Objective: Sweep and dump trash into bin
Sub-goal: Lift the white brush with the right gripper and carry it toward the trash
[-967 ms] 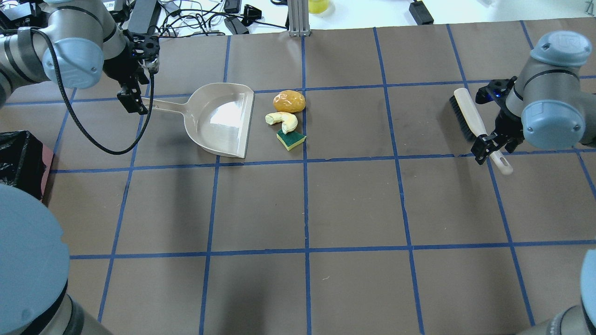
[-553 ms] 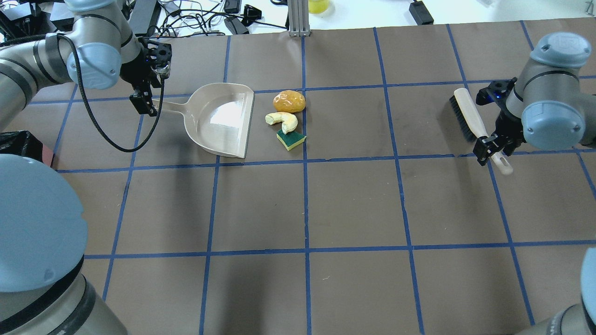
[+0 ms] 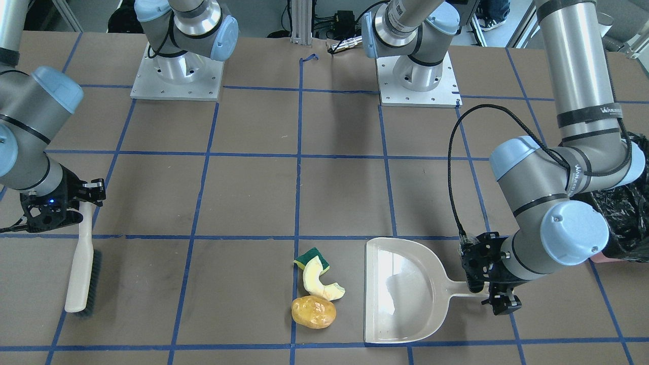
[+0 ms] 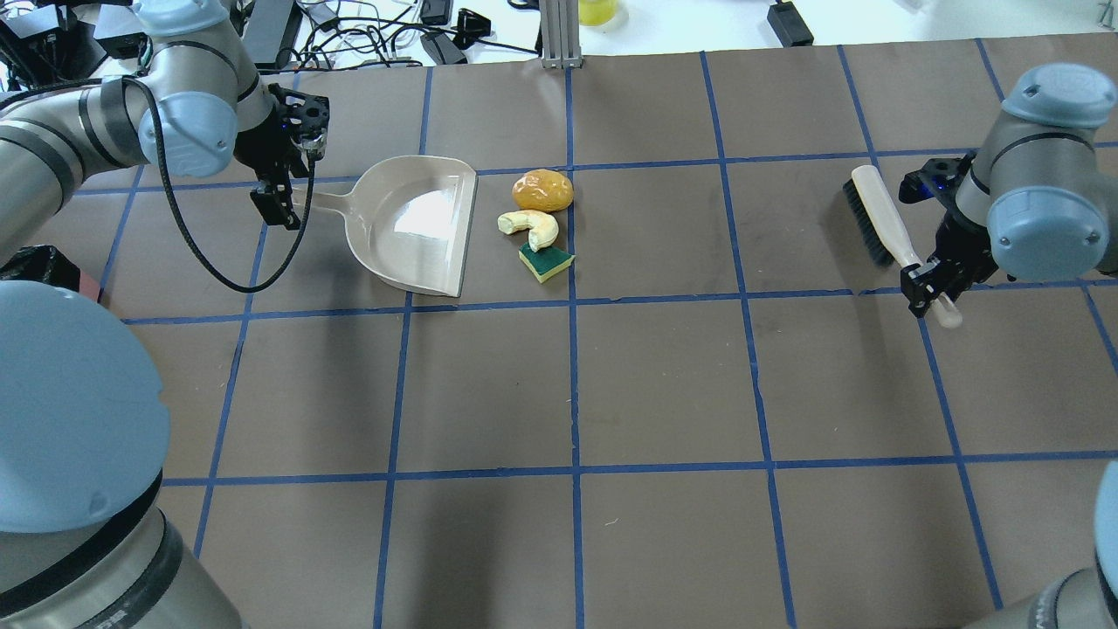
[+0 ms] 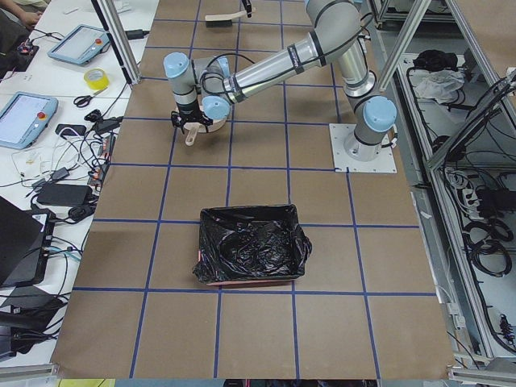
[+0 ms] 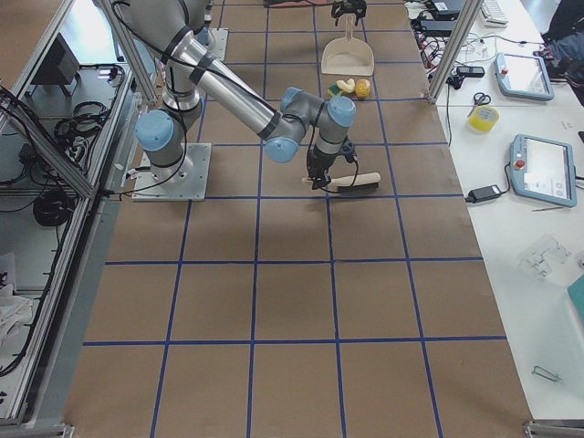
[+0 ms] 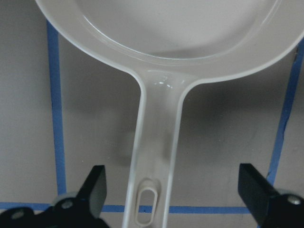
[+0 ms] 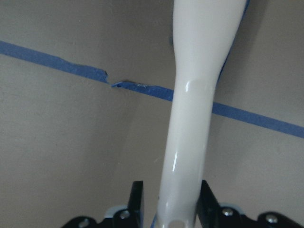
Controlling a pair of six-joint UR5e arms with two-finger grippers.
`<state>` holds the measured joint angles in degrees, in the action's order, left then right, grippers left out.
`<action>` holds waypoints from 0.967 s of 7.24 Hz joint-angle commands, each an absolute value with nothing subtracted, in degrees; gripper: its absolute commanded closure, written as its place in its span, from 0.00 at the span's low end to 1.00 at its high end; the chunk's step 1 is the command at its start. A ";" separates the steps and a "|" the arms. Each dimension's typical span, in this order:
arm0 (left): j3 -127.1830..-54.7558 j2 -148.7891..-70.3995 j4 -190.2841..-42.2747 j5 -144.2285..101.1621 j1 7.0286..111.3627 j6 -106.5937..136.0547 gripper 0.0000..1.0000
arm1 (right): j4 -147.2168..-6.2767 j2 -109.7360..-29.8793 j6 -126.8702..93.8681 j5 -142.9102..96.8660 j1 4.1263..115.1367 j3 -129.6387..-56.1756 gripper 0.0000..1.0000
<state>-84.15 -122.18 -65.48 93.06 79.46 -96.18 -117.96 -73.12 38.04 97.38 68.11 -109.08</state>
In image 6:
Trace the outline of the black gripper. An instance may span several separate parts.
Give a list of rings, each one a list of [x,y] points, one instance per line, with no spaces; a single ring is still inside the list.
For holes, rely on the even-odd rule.
[[[329,156],[320,152],[310,152],[307,157],[308,178],[311,181],[311,189],[317,189],[318,183],[328,186]]]
[[[365,0],[341,0],[332,3],[330,16],[341,17],[346,14],[353,14],[356,17],[365,17],[367,12],[367,2]]]

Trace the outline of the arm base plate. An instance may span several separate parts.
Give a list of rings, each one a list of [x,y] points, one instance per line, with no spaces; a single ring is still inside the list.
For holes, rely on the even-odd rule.
[[[227,28],[207,26],[198,35],[198,40],[214,57],[224,60],[228,41]]]
[[[184,161],[163,169],[152,167],[144,152],[141,166],[149,170],[138,173],[132,199],[137,202],[203,201],[211,154],[211,143],[188,142]]]

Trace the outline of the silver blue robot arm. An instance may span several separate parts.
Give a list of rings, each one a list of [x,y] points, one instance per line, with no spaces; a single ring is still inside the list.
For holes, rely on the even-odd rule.
[[[166,67],[168,90],[177,98],[201,89],[252,130],[274,162],[290,162],[309,130],[317,134],[306,158],[314,189],[331,181],[329,168],[342,156],[356,164],[348,137],[356,116],[351,99],[324,100],[303,89],[286,90],[279,109],[259,97],[198,40],[205,1],[110,1],[114,22],[137,37]]]

